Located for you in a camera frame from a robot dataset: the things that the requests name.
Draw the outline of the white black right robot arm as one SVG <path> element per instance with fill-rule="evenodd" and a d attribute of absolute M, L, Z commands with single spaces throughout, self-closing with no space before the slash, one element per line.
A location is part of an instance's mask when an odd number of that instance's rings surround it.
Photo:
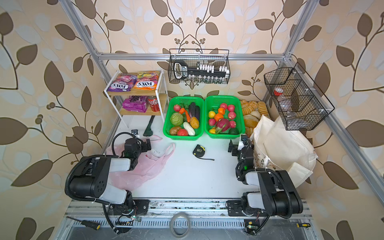
<path fill-rule="evenodd" d="M 254 145 L 246 136 L 240 137 L 240 142 L 229 143 L 228 152 L 237 157 L 235 167 L 236 178 L 244 185 L 257 187 L 256 192 L 243 193 L 239 200 L 228 200 L 226 207 L 230 217 L 257 214 L 279 216 L 289 219 L 292 215 L 301 214 L 303 202 L 285 170 L 257 168 L 254 163 Z"/>

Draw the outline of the cream canvas tote bag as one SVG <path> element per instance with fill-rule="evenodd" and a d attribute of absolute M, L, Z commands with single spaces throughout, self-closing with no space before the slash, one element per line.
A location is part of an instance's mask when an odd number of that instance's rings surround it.
<path fill-rule="evenodd" d="M 318 158 L 314 147 L 300 131 L 287 131 L 281 118 L 262 116 L 251 141 L 255 168 L 285 170 L 296 188 L 313 174 Z"/>

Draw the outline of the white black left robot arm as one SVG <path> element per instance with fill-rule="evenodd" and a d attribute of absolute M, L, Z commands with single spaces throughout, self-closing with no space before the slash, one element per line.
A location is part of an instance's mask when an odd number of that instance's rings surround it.
<path fill-rule="evenodd" d="M 65 183 L 65 194 L 72 200 L 100 203 L 104 217 L 110 228 L 122 234 L 122 217 L 135 221 L 139 215 L 146 214 L 149 200 L 133 199 L 129 190 L 119 189 L 108 182 L 111 173 L 129 173 L 139 163 L 139 157 L 152 149 L 150 139 L 139 139 L 132 133 L 125 141 L 123 150 L 117 154 L 115 141 L 111 143 L 110 155 L 82 157 L 72 168 Z"/>

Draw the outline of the red cola can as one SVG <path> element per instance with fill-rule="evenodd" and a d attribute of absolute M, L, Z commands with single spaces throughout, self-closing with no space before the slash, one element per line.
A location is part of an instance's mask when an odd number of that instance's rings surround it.
<path fill-rule="evenodd" d="M 148 96 L 148 103 L 149 103 L 151 110 L 153 112 L 159 112 L 160 111 L 159 101 L 158 101 L 156 96 Z"/>

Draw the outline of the purple Fox's candy bag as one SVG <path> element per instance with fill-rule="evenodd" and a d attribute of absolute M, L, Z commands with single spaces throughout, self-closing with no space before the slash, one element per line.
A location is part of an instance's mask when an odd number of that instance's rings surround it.
<path fill-rule="evenodd" d="M 116 93 L 130 92 L 131 89 L 136 85 L 136 82 L 137 75 L 119 74 L 107 88 L 107 91 Z"/>

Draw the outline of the orange Fox's candy bag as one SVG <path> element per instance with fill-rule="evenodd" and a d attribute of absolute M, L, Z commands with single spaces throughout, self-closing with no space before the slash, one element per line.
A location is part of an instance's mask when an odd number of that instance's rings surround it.
<path fill-rule="evenodd" d="M 160 71 L 138 72 L 134 89 L 148 91 L 155 90 L 158 85 L 160 74 Z"/>

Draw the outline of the purple snack packet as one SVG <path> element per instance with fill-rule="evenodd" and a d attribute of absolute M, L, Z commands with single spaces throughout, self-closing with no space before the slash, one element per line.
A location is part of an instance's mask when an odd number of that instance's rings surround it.
<path fill-rule="evenodd" d="M 123 102 L 123 108 L 130 112 L 145 113 L 148 108 L 147 96 L 129 96 Z"/>

